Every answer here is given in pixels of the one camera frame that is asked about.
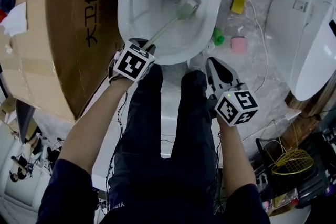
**marble floor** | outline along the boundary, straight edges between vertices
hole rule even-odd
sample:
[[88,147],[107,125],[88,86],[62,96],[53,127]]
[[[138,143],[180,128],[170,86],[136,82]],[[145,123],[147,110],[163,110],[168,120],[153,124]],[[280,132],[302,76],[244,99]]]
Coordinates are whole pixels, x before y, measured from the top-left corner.
[[[262,28],[264,28],[271,0],[252,1],[256,9],[257,18]],[[216,26],[223,31],[226,38],[224,44],[218,47],[209,44],[204,49],[204,53],[208,56],[214,56],[225,61],[237,71],[241,81],[247,83],[249,88],[255,91],[261,85],[266,73],[266,55],[261,41],[261,33],[256,24],[250,2],[246,2],[244,12],[241,15],[235,14],[229,10],[231,2],[232,0],[222,0],[216,23]],[[247,38],[248,49],[246,54],[236,55],[231,52],[230,39],[235,36],[244,36]],[[161,154],[162,157],[169,157],[176,136],[177,112],[181,96],[181,78],[185,74],[186,62],[173,66],[163,66],[162,69],[164,82],[162,86],[163,141],[161,145]],[[107,86],[108,81],[106,80],[94,95],[90,105],[95,102]],[[121,122],[124,125],[127,121],[128,105],[136,87],[137,85],[134,84],[128,91],[129,97],[121,117]],[[278,76],[272,59],[269,59],[269,72],[266,82],[256,93],[260,104],[260,110],[249,123],[238,128],[249,157],[257,152],[255,144],[256,138],[261,136],[263,138],[276,137],[290,124],[289,121],[284,120],[284,114],[289,110],[284,103],[284,99],[288,92],[289,88]],[[211,93],[211,89],[208,88],[207,95],[209,96]],[[62,121],[40,110],[36,110],[34,119],[42,132],[52,143],[57,142],[57,137],[66,138],[73,126],[72,123]],[[266,130],[258,132],[258,130],[268,125],[272,120],[275,122],[281,121],[276,125],[270,125]],[[219,126],[216,120],[213,121],[212,130],[215,145],[217,146],[219,144],[219,138],[217,137]],[[93,169],[93,184],[98,188],[104,189],[104,178],[119,134],[120,125],[117,122],[117,115],[115,115]]]

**yellow sponge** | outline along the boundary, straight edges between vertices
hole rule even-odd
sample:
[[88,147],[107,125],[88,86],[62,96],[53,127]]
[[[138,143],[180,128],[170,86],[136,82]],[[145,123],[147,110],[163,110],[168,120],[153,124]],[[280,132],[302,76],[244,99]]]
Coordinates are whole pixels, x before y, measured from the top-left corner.
[[243,13],[245,0],[233,0],[231,5],[231,11],[239,14]]

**pink sponge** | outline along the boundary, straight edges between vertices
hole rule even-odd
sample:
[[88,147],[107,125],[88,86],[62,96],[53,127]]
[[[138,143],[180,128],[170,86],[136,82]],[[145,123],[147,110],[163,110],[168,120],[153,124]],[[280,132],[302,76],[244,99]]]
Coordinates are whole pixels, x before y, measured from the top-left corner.
[[234,54],[245,54],[247,50],[247,39],[245,37],[231,38],[231,51]]

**dark pants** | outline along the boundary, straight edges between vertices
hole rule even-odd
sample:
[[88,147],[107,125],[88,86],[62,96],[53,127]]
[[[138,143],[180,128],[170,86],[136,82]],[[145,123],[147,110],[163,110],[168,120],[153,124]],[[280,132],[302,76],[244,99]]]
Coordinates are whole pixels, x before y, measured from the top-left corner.
[[162,82],[162,70],[158,65],[139,82],[115,155],[110,192],[122,186],[169,182],[213,195],[217,154],[205,95],[205,74],[193,71],[182,79],[176,139],[168,159],[160,155]]

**toilet brush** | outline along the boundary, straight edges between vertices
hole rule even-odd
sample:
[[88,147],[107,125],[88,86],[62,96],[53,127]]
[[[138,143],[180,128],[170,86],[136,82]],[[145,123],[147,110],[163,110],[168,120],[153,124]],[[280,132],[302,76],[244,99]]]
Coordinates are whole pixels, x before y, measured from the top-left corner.
[[185,2],[177,10],[177,16],[164,25],[143,47],[142,49],[147,50],[168,28],[170,28],[178,20],[189,19],[197,10],[200,5],[200,0],[189,0]]

